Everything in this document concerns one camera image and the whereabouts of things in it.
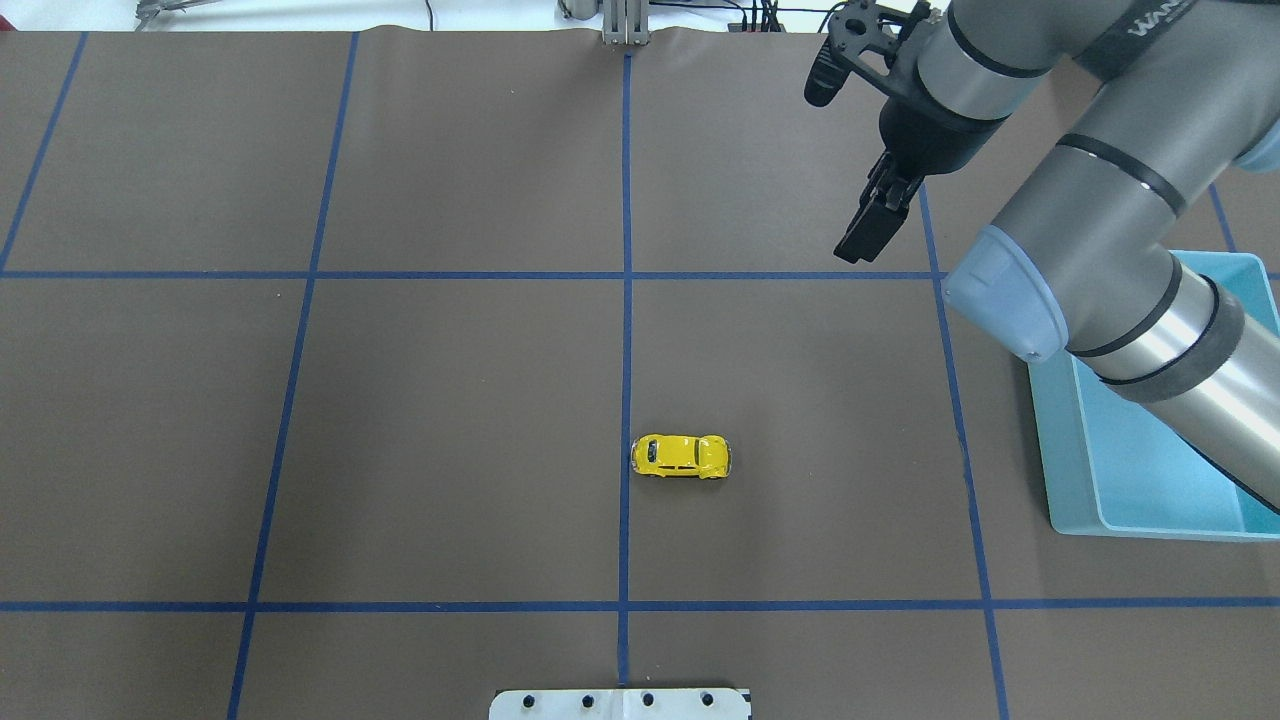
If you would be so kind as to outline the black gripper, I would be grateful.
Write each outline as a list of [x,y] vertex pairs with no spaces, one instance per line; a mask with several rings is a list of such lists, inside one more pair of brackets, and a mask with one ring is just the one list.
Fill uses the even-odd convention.
[[879,111],[884,151],[868,174],[858,205],[833,255],[846,263],[873,263],[899,233],[923,177],[965,167],[1006,119],[978,120],[929,105],[923,111],[908,99],[890,97]]

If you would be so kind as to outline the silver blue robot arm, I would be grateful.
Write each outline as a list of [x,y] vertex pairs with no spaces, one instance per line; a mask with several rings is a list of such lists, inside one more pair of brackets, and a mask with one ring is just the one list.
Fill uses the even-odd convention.
[[1164,237],[1230,167],[1277,168],[1275,1],[847,1],[809,70],[886,97],[884,150],[835,255],[870,263],[923,181],[965,167],[1062,60],[1100,82],[948,273],[943,296],[1011,354],[1080,359],[1277,509],[1277,337]]

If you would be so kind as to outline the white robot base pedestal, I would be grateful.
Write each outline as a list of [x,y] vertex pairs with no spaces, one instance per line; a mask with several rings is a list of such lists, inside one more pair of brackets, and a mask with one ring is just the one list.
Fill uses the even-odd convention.
[[502,691],[489,719],[753,719],[749,691],[726,687]]

